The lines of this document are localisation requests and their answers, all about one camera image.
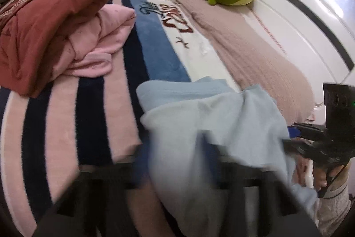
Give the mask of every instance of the plush toy foot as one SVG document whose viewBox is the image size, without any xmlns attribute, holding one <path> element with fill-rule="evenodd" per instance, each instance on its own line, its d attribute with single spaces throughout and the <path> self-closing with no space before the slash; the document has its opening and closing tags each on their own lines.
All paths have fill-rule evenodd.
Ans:
<svg viewBox="0 0 355 237">
<path fill-rule="evenodd" d="M 208 4 L 215 6 L 217 4 L 216 0 L 207 0 Z"/>
</svg>

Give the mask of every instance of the white headboard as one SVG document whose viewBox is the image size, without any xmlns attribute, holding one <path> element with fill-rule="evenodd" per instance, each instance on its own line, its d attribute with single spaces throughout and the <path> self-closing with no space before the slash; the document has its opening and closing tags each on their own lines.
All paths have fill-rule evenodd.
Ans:
<svg viewBox="0 0 355 237">
<path fill-rule="evenodd" d="M 308 78 L 319 104 L 315 123 L 323 124 L 323 83 L 342 83 L 355 63 L 355 33 L 341 8 L 333 0 L 255 0 L 240 12 Z"/>
</svg>

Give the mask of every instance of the striped bedsheet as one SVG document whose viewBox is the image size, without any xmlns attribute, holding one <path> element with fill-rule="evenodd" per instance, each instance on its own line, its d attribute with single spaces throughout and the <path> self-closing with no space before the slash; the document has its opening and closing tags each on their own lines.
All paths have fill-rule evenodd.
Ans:
<svg viewBox="0 0 355 237">
<path fill-rule="evenodd" d="M 16 1 L 12 0 L 0 14 Z M 136 24 L 113 71 L 60 76 L 37 99 L 0 88 L 0 203 L 17 229 L 36 224 L 75 177 L 78 165 L 112 164 L 140 142 L 136 88 L 148 80 L 227 79 L 217 54 L 171 0 L 109 0 L 134 8 Z"/>
</svg>

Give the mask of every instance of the red stitching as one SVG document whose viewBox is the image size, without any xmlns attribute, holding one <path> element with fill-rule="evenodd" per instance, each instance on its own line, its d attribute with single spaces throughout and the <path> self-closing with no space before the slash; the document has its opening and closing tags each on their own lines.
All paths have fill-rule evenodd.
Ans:
<svg viewBox="0 0 355 237">
<path fill-rule="evenodd" d="M 277 39 L 274 37 L 274 35 L 269 31 L 269 29 L 264 25 L 264 23 L 262 22 L 262 20 L 260 19 L 260 17 L 256 14 L 256 12 L 254 10 L 252 10 L 251 8 L 249 8 L 251 13 L 255 16 L 256 20 L 260 23 L 260 25 L 262 26 L 262 28 L 265 30 L 265 32 L 267 32 L 267 34 L 271 37 L 271 39 L 274 41 L 275 44 L 277 44 L 277 46 L 283 51 L 283 53 L 285 55 L 287 55 L 287 52 L 285 51 L 285 49 L 282 47 L 282 45 L 277 41 Z"/>
</svg>

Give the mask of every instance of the red folded cloth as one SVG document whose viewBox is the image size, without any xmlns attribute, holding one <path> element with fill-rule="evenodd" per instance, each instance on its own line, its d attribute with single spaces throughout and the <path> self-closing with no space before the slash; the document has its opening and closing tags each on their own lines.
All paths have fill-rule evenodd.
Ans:
<svg viewBox="0 0 355 237">
<path fill-rule="evenodd" d="M 0 86 L 37 97 L 65 39 L 108 0 L 27 0 L 0 16 Z"/>
</svg>

